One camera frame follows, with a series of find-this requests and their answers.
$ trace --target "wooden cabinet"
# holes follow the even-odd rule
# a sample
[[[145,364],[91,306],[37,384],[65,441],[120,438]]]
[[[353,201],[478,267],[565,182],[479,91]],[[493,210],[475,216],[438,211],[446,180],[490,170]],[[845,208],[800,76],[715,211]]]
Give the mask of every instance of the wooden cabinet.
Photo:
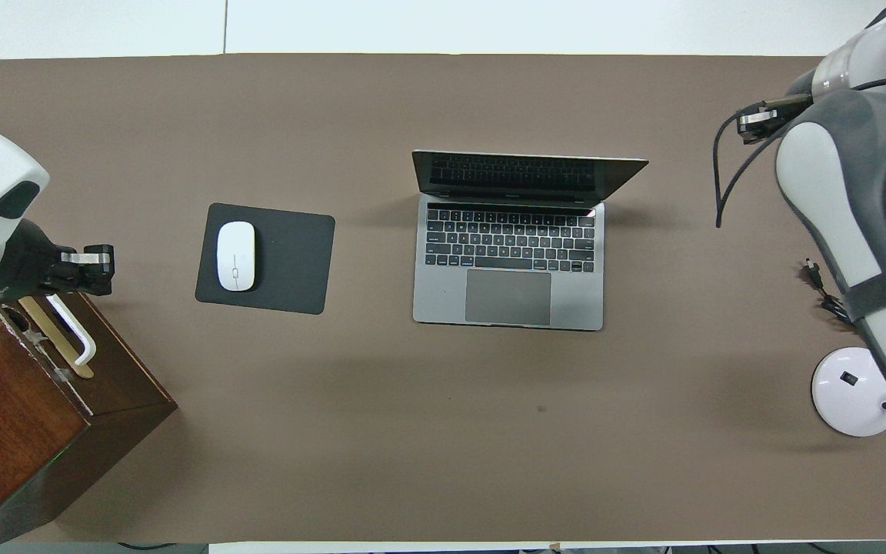
[[[176,409],[86,297],[63,299],[98,344],[90,379],[61,353],[80,342],[45,299],[0,305],[0,543],[55,519]]]

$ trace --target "white handle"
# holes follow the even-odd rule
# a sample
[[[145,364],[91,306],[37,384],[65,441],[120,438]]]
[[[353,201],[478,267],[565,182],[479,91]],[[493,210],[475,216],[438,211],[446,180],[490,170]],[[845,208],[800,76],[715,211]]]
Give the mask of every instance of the white handle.
[[[95,357],[95,352],[98,351],[98,347],[95,346],[95,340],[91,338],[88,331],[78,322],[77,318],[71,313],[70,308],[67,308],[67,305],[64,304],[64,301],[58,295],[49,295],[46,299],[53,306],[53,309],[56,309],[57,313],[59,313],[60,319],[67,323],[67,326],[74,331],[77,338],[81,340],[81,344],[84,345],[84,353],[74,361],[74,365],[87,364],[87,362],[91,361],[91,358]]]

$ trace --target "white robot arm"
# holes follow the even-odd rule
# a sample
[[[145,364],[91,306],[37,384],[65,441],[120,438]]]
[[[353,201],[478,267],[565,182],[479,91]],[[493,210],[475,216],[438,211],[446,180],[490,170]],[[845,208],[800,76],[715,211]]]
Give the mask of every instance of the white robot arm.
[[[54,245],[22,218],[49,179],[29,154],[0,135],[0,301],[74,291],[112,293],[111,245],[86,246],[79,255]]]
[[[886,379],[886,9],[788,92],[739,113],[738,132],[746,142],[781,137],[781,193]]]

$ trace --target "white computer mouse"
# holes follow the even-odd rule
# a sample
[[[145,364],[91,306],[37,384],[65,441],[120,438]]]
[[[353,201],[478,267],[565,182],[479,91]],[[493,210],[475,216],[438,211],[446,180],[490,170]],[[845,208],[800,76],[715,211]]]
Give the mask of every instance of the white computer mouse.
[[[218,281],[228,291],[247,291],[255,284],[255,228],[231,221],[218,231]]]

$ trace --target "white lamp base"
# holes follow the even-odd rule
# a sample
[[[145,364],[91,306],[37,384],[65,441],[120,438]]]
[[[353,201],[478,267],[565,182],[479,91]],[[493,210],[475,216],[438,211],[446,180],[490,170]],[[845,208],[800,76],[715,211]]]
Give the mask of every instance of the white lamp base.
[[[886,381],[866,348],[834,350],[812,375],[812,402],[823,421],[851,437],[886,429]]]

